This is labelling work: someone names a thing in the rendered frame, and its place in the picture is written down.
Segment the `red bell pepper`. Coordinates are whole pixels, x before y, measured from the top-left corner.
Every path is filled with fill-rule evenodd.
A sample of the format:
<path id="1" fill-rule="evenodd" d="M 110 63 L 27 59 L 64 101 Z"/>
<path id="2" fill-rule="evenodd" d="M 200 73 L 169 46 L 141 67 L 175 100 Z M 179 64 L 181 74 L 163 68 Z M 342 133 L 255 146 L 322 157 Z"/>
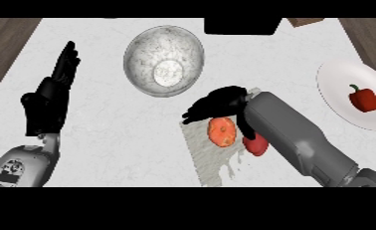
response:
<path id="1" fill-rule="evenodd" d="M 353 84 L 349 85 L 353 93 L 349 95 L 352 106 L 362 112 L 376 111 L 376 94 L 370 89 L 359 89 Z"/>

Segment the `orange squash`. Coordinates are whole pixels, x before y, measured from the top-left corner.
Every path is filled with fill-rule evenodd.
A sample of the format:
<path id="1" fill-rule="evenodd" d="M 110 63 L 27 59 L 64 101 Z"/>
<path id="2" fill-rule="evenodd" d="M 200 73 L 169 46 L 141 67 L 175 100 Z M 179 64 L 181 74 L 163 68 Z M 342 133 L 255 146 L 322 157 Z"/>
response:
<path id="1" fill-rule="evenodd" d="M 218 147 L 228 147 L 235 139 L 235 127 L 228 117 L 216 117 L 207 121 L 206 136 Z"/>

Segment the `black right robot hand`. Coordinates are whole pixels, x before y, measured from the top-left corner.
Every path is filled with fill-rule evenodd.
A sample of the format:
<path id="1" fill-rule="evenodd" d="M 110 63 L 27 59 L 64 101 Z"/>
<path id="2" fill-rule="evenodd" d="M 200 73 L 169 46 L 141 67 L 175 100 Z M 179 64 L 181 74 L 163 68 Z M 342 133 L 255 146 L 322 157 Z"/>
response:
<path id="1" fill-rule="evenodd" d="M 207 93 L 187 109 L 182 114 L 182 124 L 207 119 L 210 117 L 235 116 L 235 125 L 241 135 L 255 140 L 255 131 L 244 120 L 246 89 L 238 86 L 219 88 Z"/>

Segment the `red tomato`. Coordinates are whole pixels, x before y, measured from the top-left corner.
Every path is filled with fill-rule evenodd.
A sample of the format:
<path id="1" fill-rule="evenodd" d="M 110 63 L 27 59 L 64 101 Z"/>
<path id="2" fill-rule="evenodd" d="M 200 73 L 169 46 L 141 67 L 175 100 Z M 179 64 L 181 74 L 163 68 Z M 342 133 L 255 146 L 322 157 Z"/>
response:
<path id="1" fill-rule="evenodd" d="M 259 134 L 255 135 L 255 139 L 247 139 L 246 137 L 243 137 L 241 143 L 246 151 L 253 156 L 262 156 L 268 148 L 268 141 Z"/>

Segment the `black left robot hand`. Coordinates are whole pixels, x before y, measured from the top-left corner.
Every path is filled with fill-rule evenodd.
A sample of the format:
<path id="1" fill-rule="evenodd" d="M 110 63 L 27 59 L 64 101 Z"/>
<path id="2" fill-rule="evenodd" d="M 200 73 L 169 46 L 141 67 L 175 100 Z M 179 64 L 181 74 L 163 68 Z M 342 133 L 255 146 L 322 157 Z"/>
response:
<path id="1" fill-rule="evenodd" d="M 57 58 L 53 73 L 39 83 L 36 91 L 20 97 L 26 117 L 26 136 L 58 133 L 64 124 L 69 90 L 81 63 L 75 43 L 67 42 Z"/>

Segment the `silver metal bowl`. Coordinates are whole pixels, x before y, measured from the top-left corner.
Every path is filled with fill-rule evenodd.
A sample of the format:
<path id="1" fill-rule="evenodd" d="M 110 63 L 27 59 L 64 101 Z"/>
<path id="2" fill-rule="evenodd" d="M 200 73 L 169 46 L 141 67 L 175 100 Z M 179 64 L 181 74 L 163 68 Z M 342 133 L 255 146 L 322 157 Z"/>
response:
<path id="1" fill-rule="evenodd" d="M 145 30 L 123 56 L 123 71 L 135 88 L 156 98 L 181 94 L 196 82 L 203 67 L 203 47 L 194 34 L 178 26 Z"/>

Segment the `black appliance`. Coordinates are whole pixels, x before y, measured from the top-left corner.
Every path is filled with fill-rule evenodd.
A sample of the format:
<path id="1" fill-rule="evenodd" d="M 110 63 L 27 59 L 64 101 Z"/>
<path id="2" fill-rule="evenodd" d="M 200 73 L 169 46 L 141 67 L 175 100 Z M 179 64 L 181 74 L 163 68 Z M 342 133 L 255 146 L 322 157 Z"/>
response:
<path id="1" fill-rule="evenodd" d="M 210 35 L 272 35 L 280 18 L 204 18 L 203 32 Z"/>

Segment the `white plate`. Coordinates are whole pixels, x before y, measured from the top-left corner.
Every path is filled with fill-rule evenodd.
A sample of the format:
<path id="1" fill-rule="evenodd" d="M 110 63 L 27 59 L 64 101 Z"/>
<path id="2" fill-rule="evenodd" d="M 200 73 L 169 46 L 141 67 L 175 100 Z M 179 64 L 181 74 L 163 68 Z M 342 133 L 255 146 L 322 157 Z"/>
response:
<path id="1" fill-rule="evenodd" d="M 334 113 L 355 126 L 376 131 L 376 111 L 364 113 L 349 101 L 358 89 L 370 89 L 376 94 L 376 71 L 362 63 L 352 61 L 325 62 L 316 71 L 316 89 Z"/>

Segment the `pale grey placemat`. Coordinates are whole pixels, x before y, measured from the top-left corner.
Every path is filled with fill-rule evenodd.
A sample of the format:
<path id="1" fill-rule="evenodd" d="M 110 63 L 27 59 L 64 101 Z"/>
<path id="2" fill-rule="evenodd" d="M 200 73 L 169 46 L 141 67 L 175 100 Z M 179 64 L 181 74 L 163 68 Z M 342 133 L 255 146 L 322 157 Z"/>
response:
<path id="1" fill-rule="evenodd" d="M 225 167 L 228 176 L 234 177 L 228 161 L 244 151 L 240 132 L 235 133 L 232 145 L 219 147 L 207 139 L 207 119 L 190 124 L 179 123 L 179 126 L 198 183 L 204 187 L 219 187 L 219 169 Z"/>

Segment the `brown wooden board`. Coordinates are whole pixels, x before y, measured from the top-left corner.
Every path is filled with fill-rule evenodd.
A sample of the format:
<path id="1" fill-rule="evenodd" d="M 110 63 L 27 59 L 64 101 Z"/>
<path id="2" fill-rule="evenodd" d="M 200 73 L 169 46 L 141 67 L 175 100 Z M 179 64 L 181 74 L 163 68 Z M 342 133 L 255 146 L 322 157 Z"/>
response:
<path id="1" fill-rule="evenodd" d="M 293 28 L 322 21 L 322 18 L 288 18 L 287 19 Z"/>

